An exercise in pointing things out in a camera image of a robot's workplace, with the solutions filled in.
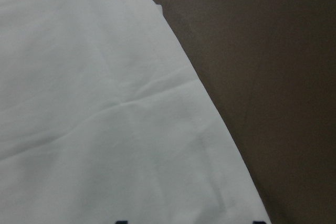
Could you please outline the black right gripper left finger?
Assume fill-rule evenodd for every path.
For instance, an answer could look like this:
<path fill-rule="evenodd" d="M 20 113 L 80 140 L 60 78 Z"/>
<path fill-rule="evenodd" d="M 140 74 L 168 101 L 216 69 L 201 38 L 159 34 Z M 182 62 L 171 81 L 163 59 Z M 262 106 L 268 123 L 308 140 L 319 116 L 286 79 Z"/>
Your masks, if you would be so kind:
<path fill-rule="evenodd" d="M 115 224 L 128 224 L 127 220 L 117 220 Z"/>

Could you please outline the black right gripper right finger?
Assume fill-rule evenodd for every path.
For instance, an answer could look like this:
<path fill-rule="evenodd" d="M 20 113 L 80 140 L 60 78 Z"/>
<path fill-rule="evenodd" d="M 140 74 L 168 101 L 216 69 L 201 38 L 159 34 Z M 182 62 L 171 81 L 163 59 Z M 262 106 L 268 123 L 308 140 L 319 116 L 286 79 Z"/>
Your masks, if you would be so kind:
<path fill-rule="evenodd" d="M 254 221 L 252 222 L 252 224 L 266 224 L 266 222 L 265 222 L 265 221 L 257 221 L 257 220 L 254 220 Z"/>

